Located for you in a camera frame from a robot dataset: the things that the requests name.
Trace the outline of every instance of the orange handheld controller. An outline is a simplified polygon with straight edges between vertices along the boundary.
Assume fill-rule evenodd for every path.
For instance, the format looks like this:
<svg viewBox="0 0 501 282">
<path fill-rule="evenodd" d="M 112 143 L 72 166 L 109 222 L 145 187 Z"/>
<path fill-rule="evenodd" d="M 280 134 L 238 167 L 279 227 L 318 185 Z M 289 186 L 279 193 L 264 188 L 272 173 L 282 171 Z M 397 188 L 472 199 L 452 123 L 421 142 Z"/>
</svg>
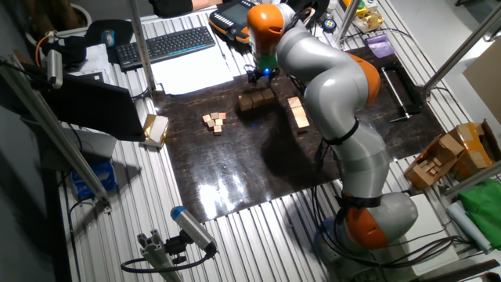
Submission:
<svg viewBox="0 0 501 282">
<path fill-rule="evenodd" d="M 254 6 L 254 3 L 245 0 L 219 5 L 209 16 L 209 22 L 229 39 L 248 43 L 247 14 Z"/>
</svg>

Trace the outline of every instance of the white paper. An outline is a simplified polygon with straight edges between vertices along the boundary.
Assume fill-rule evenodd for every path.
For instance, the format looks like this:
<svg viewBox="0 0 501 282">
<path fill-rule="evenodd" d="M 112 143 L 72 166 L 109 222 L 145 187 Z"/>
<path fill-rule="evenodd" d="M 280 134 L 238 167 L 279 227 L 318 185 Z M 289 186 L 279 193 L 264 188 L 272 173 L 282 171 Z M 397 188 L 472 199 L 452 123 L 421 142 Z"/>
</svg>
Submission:
<svg viewBox="0 0 501 282">
<path fill-rule="evenodd" d="M 179 95 L 233 80 L 219 47 L 197 51 L 152 65 L 166 94 Z"/>
<path fill-rule="evenodd" d="M 99 44 L 87 47 L 87 56 L 85 57 L 85 62 L 75 74 L 88 74 L 92 71 L 101 70 L 104 70 L 104 73 L 108 78 L 107 83 L 116 85 L 115 81 L 113 80 L 113 76 L 111 75 L 110 64 L 108 63 L 108 53 L 106 52 L 106 45 Z"/>
</svg>

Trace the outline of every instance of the green cloth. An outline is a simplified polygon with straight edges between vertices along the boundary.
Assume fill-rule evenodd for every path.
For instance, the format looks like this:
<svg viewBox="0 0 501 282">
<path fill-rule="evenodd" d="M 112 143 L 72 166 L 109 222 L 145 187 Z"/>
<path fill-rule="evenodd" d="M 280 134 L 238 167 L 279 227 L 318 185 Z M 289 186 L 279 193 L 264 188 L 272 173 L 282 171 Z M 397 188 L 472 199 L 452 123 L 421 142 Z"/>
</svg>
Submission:
<svg viewBox="0 0 501 282">
<path fill-rule="evenodd" d="M 501 250 L 501 184 L 488 179 L 460 193 L 468 217 L 492 246 Z"/>
</svg>

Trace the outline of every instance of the cardboard box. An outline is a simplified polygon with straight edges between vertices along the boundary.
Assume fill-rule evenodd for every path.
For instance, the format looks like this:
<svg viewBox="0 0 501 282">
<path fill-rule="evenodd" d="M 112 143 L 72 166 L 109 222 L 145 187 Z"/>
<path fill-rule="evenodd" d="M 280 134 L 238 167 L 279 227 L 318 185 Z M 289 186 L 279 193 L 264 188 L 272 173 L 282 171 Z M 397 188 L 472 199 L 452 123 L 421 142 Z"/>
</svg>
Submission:
<svg viewBox="0 0 501 282">
<path fill-rule="evenodd" d="M 404 176 L 419 190 L 423 190 L 444 176 L 456 163 L 463 147 L 450 136 L 438 136 L 405 170 Z"/>
<path fill-rule="evenodd" d="M 498 143 L 486 120 L 458 125 L 450 134 L 465 149 L 452 167 L 452 174 L 458 181 L 470 178 L 501 159 Z"/>
<path fill-rule="evenodd" d="M 161 148 L 167 138 L 168 122 L 169 119 L 166 117 L 148 114 L 142 127 L 146 140 L 141 144 Z"/>
</svg>

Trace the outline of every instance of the purple object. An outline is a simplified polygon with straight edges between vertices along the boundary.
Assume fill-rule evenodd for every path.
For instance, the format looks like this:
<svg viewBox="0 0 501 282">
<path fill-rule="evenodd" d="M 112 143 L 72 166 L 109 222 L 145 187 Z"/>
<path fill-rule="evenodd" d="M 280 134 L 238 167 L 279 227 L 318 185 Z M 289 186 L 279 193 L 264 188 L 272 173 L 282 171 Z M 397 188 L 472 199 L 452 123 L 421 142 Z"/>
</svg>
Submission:
<svg viewBox="0 0 501 282">
<path fill-rule="evenodd" d="M 378 58 L 383 58 L 395 53 L 393 46 L 388 41 L 388 36 L 385 34 L 369 37 L 365 39 L 364 42 Z"/>
</svg>

